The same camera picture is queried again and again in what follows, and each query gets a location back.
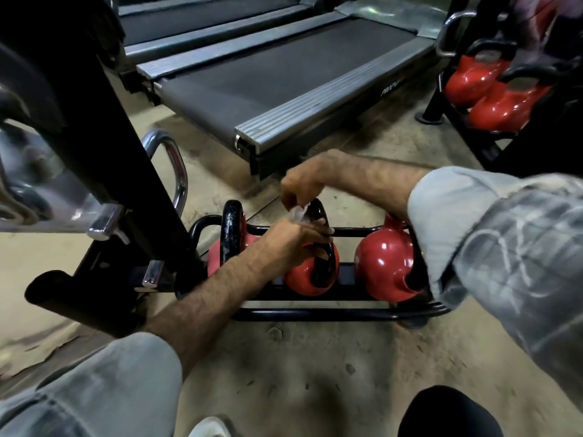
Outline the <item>person's left hand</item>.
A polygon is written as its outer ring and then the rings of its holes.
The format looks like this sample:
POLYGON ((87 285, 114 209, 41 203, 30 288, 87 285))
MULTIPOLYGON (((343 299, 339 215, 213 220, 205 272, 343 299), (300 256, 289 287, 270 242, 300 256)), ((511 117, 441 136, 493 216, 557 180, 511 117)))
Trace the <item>person's left hand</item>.
POLYGON ((281 277, 302 263, 298 262, 300 249, 299 222, 283 219, 275 223, 251 248, 254 264, 266 281, 281 277))

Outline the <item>person's right hand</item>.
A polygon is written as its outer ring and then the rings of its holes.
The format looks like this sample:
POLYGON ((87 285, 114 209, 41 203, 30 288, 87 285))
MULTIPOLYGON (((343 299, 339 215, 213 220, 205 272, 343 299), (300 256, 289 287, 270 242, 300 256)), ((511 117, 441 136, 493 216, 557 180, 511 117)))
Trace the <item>person's right hand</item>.
POLYGON ((326 188, 335 188, 346 154, 337 149, 320 153, 289 169, 281 180, 281 203, 286 210, 304 208, 326 188))

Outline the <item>white wiping cloth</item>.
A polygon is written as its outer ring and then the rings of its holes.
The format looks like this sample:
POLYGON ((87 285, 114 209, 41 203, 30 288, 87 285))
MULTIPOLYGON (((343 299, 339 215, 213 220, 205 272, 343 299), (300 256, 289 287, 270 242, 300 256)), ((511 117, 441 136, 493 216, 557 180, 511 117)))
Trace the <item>white wiping cloth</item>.
POLYGON ((293 222, 312 223, 317 220, 317 206, 309 203, 305 206, 296 205, 288 211, 288 219, 293 222))

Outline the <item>person's right forearm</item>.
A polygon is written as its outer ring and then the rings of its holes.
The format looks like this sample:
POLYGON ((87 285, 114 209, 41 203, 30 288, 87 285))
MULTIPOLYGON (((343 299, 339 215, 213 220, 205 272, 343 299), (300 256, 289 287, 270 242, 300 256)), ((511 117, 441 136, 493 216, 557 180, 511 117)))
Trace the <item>person's right forearm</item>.
POLYGON ((380 157, 351 155, 330 150, 332 167, 329 186, 382 208, 404 221, 413 189, 434 168, 380 157))

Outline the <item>person's left forearm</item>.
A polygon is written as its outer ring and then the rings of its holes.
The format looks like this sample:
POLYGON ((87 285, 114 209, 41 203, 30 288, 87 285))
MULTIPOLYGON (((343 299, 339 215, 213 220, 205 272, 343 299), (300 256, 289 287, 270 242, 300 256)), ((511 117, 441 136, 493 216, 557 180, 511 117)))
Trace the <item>person's left forearm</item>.
POLYGON ((147 321, 144 331, 163 339, 176 353, 185 379, 210 342, 245 301, 273 279, 266 236, 228 260, 204 283, 147 321))

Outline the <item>black tubular kettlebell rack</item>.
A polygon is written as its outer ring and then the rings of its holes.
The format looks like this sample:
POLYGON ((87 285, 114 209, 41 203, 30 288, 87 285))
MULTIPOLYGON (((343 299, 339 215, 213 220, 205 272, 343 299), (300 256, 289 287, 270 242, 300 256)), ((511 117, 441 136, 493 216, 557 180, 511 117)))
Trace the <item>black tubular kettlebell rack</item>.
MULTIPOLYGON (((337 238, 362 238, 382 228, 334 228, 337 238)), ((352 262, 339 261, 339 274, 335 284, 319 296, 302 296, 284 282, 284 276, 267 284, 255 297, 256 301, 344 301, 348 308, 240 308, 233 319, 240 322, 365 322, 389 321, 411 323, 421 320, 422 325, 432 317, 445 315, 450 310, 433 300, 428 287, 425 293, 398 304, 372 298, 355 276, 352 262)))

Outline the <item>grey treadmill with black belt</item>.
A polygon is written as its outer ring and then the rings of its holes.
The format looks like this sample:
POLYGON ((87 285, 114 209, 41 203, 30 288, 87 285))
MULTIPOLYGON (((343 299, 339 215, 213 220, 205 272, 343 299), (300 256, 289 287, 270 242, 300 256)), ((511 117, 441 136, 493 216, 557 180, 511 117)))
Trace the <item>grey treadmill with black belt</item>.
POLYGON ((338 8, 137 71, 149 94, 263 180, 427 67, 439 26, 405 23, 373 5, 338 8))
POLYGON ((118 9, 132 65, 331 12, 345 0, 134 0, 118 9))

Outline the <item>grey long-sleeved shirt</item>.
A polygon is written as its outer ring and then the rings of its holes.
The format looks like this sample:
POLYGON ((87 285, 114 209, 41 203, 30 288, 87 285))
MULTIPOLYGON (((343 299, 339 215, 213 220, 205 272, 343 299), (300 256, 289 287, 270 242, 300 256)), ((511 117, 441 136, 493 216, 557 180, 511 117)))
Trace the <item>grey long-sleeved shirt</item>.
MULTIPOLYGON (((583 413, 583 180, 438 168, 407 214, 433 297, 472 296, 583 413)), ((182 385, 137 332, 0 401, 0 437, 173 437, 182 385)))

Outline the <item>person's black trouser leg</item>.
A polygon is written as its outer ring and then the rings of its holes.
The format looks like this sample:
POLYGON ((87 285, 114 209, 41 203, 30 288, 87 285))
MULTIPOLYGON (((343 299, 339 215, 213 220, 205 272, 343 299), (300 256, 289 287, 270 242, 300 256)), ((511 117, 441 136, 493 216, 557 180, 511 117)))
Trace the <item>person's black trouser leg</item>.
POLYGON ((504 437, 504 433, 476 401, 455 388, 435 385, 412 399, 397 437, 504 437))

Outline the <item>white shoe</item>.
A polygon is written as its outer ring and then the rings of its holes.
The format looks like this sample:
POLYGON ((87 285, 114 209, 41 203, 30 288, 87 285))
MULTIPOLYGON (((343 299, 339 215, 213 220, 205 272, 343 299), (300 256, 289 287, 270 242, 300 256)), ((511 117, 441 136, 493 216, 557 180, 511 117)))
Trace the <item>white shoe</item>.
POLYGON ((218 417, 202 419, 187 437, 233 437, 226 423, 218 417))

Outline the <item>black gym machine frame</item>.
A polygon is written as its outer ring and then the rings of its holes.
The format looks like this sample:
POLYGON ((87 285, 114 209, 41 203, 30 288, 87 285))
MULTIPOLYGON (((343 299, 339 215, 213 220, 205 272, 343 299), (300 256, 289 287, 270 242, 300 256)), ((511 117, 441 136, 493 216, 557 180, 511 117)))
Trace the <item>black gym machine frame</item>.
POLYGON ((116 7, 0 0, 0 233, 88 236, 77 270, 40 274, 25 299, 121 338, 147 293, 183 296, 206 265, 164 147, 149 159, 106 75, 125 58, 116 7))

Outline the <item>black storage rack with chrome rail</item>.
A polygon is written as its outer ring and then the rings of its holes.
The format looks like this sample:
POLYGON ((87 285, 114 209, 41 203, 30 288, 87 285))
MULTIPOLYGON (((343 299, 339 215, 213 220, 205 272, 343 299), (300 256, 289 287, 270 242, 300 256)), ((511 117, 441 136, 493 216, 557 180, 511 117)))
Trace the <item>black storage rack with chrome rail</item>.
MULTIPOLYGON (((416 120, 439 125, 446 117, 487 171, 521 178, 554 172, 583 178, 583 0, 479 0, 473 10, 468 3, 451 1, 435 42, 437 56, 449 63, 416 120), (516 133, 470 128, 466 120, 473 107, 455 107, 444 95, 460 58, 480 38, 516 41, 509 67, 553 65, 564 72, 516 133)), ((535 83, 515 79, 510 87, 527 90, 535 83)))

